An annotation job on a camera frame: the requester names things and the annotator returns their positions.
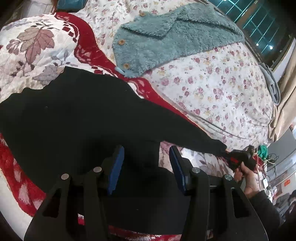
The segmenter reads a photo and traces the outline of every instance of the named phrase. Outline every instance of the teal fleece garment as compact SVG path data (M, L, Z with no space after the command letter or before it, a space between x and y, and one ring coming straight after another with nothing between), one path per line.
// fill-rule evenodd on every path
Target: teal fleece garment
M117 67L126 77L139 77L175 58L244 42L235 23L210 4L192 3L162 15L144 13L122 24L113 40Z

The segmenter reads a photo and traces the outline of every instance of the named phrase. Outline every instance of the orange label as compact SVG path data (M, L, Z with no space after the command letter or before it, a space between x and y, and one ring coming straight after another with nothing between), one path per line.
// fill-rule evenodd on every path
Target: orange label
M287 185L289 185L290 182L291 182L290 179L286 180L286 181L284 182L284 187L287 186Z

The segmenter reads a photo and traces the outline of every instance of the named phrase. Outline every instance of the human hand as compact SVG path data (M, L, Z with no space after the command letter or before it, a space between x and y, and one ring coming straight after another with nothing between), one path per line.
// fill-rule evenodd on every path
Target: human hand
M237 168L234 172L234 180L240 181L245 176L246 179L246 187L244 189L244 194L248 199L252 198L259 192L259 187L256 181L256 176L253 171L247 168L244 163L241 163L240 169Z

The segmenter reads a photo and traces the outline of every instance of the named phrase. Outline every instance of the black sleeve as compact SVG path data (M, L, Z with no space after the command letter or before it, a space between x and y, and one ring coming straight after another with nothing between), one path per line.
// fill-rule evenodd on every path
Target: black sleeve
M267 198L264 191L257 193L253 198L250 199L250 203L254 207L258 214L268 236L271 239L271 233L278 230L281 224L281 217Z

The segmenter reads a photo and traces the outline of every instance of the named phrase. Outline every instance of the silver bolt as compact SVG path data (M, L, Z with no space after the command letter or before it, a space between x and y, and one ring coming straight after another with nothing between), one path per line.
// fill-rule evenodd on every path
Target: silver bolt
M226 174L224 178L228 181L232 180L232 176L230 174Z
M62 178L63 180L66 180L66 179L69 178L69 174L65 173L65 174L63 174L63 175L61 176L61 178Z
M192 168L192 171L193 171L194 173L200 173L200 169L199 169L198 167L193 167L193 168Z
M102 168L101 167L95 167L94 168L94 172L100 172L100 171L102 171Z

